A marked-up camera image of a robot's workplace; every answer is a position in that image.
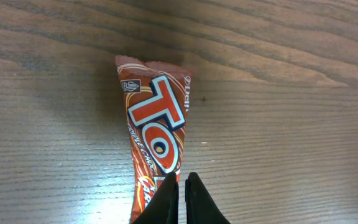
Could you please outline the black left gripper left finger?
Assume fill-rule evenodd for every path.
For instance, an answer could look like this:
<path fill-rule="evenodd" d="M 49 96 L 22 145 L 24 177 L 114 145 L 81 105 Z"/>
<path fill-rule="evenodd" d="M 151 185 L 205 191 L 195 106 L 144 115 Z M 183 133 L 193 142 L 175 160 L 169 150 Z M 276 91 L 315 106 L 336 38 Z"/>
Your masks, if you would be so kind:
<path fill-rule="evenodd" d="M 148 206 L 132 224 L 178 224 L 178 198 L 177 175 L 170 172 Z"/>

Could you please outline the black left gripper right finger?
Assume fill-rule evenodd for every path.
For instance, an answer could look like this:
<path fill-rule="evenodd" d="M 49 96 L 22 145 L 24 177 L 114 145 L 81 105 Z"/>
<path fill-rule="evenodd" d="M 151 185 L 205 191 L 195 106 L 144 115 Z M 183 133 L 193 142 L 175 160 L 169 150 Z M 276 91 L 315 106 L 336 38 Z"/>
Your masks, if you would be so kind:
<path fill-rule="evenodd" d="M 187 224 L 230 224 L 196 172 L 185 181 L 185 202 Z"/>

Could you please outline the red Top chocolate bar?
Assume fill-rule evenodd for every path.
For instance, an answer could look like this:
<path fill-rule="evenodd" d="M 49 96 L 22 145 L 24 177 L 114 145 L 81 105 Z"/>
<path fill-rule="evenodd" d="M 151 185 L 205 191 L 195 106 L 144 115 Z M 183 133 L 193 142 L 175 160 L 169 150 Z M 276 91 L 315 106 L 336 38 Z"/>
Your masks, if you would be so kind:
<path fill-rule="evenodd" d="M 178 65 L 116 56 L 135 170 L 130 222 L 150 205 L 169 173 L 180 178 L 192 72 Z"/>

